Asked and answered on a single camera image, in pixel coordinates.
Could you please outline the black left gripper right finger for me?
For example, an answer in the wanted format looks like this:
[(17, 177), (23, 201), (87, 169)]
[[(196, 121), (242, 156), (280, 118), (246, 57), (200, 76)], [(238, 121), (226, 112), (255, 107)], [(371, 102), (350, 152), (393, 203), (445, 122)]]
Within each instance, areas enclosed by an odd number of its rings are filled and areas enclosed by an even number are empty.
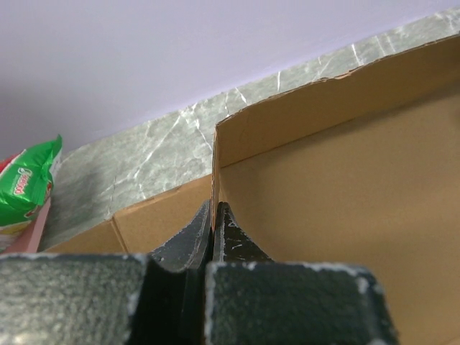
[(385, 293), (366, 268), (276, 262), (218, 205), (206, 272), (207, 344), (396, 344)]

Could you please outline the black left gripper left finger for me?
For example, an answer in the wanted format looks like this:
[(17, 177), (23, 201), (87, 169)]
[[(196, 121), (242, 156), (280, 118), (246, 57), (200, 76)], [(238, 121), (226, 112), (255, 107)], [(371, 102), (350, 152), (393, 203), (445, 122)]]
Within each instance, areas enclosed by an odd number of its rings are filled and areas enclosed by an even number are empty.
[(200, 344), (210, 204), (148, 254), (5, 254), (3, 344)]

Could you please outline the brown cardboard paper box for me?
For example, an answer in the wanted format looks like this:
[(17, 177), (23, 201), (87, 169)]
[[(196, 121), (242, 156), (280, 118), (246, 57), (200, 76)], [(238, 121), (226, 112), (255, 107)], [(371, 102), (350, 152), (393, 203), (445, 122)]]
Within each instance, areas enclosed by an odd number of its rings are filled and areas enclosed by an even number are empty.
[(396, 344), (459, 342), (459, 36), (248, 106), (216, 125), (211, 176), (125, 208), (54, 253), (155, 250), (226, 202), (276, 262), (366, 267)]

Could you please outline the pink tiered wooden shelf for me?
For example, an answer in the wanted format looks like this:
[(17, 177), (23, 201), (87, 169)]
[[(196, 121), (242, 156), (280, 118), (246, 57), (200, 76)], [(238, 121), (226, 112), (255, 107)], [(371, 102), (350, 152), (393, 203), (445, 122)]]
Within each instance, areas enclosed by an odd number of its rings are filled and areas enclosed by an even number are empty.
[(50, 206), (51, 199), (48, 199), (46, 204), (40, 210), (34, 223), (23, 233), (16, 243), (16, 252), (35, 253), (38, 251)]

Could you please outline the green red snack bag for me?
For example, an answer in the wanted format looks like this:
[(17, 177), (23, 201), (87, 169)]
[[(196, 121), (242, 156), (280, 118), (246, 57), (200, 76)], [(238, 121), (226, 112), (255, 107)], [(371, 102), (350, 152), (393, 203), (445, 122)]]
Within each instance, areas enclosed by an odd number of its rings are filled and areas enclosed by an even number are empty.
[(23, 234), (50, 198), (62, 150), (58, 135), (1, 161), (1, 251)]

